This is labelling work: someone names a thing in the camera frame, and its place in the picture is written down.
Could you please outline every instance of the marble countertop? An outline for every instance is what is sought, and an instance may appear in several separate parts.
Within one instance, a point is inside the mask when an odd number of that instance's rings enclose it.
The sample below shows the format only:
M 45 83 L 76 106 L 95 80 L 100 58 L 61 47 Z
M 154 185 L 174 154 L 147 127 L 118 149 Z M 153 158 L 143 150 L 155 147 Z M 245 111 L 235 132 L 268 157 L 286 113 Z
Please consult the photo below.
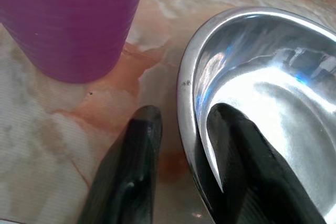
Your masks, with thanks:
M 0 26 L 0 220 L 75 223 L 105 152 L 152 104 L 164 121 L 154 223 L 211 223 L 182 150 L 175 82 L 196 29 L 236 6 L 282 8 L 336 30 L 336 0 L 141 0 L 117 66 L 76 85 L 41 74 Z

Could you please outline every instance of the countertop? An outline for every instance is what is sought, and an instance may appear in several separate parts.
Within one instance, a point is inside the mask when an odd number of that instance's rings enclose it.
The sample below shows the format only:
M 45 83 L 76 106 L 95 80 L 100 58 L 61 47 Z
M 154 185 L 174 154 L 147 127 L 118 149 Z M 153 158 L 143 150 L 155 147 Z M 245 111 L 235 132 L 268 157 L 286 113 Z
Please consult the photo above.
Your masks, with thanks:
M 175 83 L 192 34 L 238 6 L 281 8 L 336 30 L 336 0 L 141 0 L 117 66 L 79 85 L 44 76 L 0 26 L 0 219 L 75 223 L 107 149 L 152 104 L 164 123 L 154 223 L 211 223 L 181 146 Z

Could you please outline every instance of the metal bowl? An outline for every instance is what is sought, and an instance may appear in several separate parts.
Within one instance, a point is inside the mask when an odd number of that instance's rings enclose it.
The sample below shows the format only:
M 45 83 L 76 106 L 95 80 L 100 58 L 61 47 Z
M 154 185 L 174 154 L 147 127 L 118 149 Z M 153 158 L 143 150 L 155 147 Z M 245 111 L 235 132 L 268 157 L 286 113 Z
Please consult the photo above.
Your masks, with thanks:
M 335 33 L 274 8 L 231 9 L 195 33 L 180 67 L 178 122 L 194 179 L 215 221 L 225 188 L 206 119 L 214 104 L 225 102 L 257 124 L 326 222 L 336 223 L 335 56 Z

